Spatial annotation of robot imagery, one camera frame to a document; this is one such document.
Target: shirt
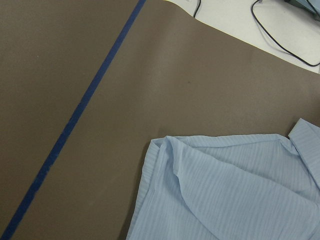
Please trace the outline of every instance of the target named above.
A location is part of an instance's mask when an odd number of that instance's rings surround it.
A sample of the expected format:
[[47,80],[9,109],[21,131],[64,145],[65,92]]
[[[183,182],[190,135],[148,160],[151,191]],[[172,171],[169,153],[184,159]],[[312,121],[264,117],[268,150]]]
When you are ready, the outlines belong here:
[[319,240],[320,128],[154,139],[127,240]]

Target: striped shirt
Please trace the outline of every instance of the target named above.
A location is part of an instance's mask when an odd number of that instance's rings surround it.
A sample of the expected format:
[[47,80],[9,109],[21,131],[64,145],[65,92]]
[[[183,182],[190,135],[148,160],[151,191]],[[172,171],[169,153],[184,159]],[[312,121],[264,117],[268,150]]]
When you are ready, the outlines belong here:
[[127,240],[320,240],[320,128],[154,139]]

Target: blue tape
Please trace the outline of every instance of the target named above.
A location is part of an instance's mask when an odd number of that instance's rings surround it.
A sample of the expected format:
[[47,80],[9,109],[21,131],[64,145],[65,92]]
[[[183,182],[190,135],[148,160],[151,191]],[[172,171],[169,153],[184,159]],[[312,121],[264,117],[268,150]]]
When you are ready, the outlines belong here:
[[54,144],[51,152],[49,153],[48,157],[44,161],[41,169],[39,170],[38,174],[36,175],[33,183],[29,187],[28,191],[26,192],[23,200],[21,201],[19,207],[17,208],[15,214],[13,215],[11,221],[9,222],[8,226],[4,230],[0,240],[9,240],[12,235],[15,233],[19,223],[23,219],[26,211],[28,210],[31,202],[35,198],[37,191],[40,189],[42,183],[44,182],[48,172],[50,171],[51,166],[55,163],[58,155],[60,154],[62,148],[64,147],[68,137],[70,136],[71,132],[75,128],[79,118],[81,117],[82,113],[84,112],[86,106],[88,105],[91,97],[95,93],[101,79],[105,75],[107,69],[109,68],[111,62],[113,61],[116,53],[118,52],[121,44],[123,43],[127,33],[129,32],[132,24],[134,23],[135,19],[137,18],[140,10],[144,6],[146,0],[139,0],[136,4],[134,10],[132,11],[129,19],[125,23],[123,29],[121,30],[119,36],[115,40],[111,50],[109,51],[108,55],[104,59],[101,67],[99,68],[98,72],[95,74],[92,82],[90,83],[89,87],[85,91],[80,103],[74,110],[69,122],[63,129],[63,132],[57,139],[56,143]]

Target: shirt collar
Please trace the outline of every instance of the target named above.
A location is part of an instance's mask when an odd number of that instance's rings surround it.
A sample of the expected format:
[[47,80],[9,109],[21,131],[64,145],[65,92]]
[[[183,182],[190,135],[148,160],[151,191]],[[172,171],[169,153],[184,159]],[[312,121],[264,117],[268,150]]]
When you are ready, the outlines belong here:
[[320,189],[320,127],[300,118],[289,138]]

